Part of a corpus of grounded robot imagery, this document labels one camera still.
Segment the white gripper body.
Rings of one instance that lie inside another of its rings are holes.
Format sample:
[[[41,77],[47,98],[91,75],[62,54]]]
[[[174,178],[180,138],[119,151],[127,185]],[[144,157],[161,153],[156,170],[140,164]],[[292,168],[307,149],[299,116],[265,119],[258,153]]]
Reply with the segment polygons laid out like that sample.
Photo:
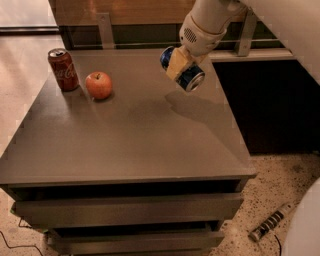
[[[212,51],[227,32],[223,19],[204,17],[196,19],[189,13],[179,31],[181,44],[195,57]]]

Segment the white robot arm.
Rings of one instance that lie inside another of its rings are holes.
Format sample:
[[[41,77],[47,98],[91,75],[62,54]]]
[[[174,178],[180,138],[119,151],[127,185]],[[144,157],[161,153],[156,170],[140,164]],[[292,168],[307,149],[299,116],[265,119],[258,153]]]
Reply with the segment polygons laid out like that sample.
[[[231,20],[244,12],[237,54],[254,35],[258,20],[311,78],[320,83],[320,0],[195,0],[179,31],[167,76],[178,82],[198,66],[225,36]],[[290,222],[280,256],[320,256],[320,178],[306,190]]]

